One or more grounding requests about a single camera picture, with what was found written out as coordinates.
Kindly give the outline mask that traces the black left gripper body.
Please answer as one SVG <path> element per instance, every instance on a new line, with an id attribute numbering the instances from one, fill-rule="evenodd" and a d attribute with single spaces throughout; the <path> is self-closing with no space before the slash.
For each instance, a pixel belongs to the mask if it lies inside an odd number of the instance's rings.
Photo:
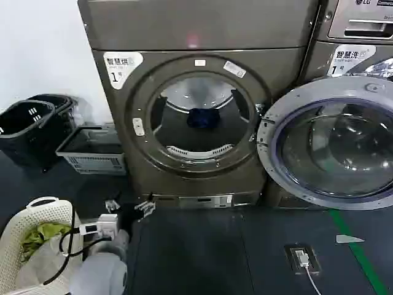
<path id="1" fill-rule="evenodd" d="M 121 206 L 117 214 L 119 215 L 119 228 L 124 231 L 132 231 L 133 223 L 143 218 L 143 211 L 132 203 Z"/>

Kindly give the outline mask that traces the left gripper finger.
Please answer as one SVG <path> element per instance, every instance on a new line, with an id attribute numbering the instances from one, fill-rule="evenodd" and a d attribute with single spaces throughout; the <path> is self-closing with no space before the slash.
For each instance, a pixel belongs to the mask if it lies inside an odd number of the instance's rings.
<path id="1" fill-rule="evenodd" d="M 111 199 L 105 200 L 104 205 L 105 205 L 106 210 L 108 212 L 118 212 L 119 209 L 121 209 L 119 199 L 120 199 L 120 195 L 118 194 Z"/>
<path id="2" fill-rule="evenodd" d="M 147 200 L 134 206 L 136 212 L 136 220 L 142 221 L 148 215 L 152 214 L 156 209 L 156 202 L 154 201 L 153 193 L 150 193 Z"/>

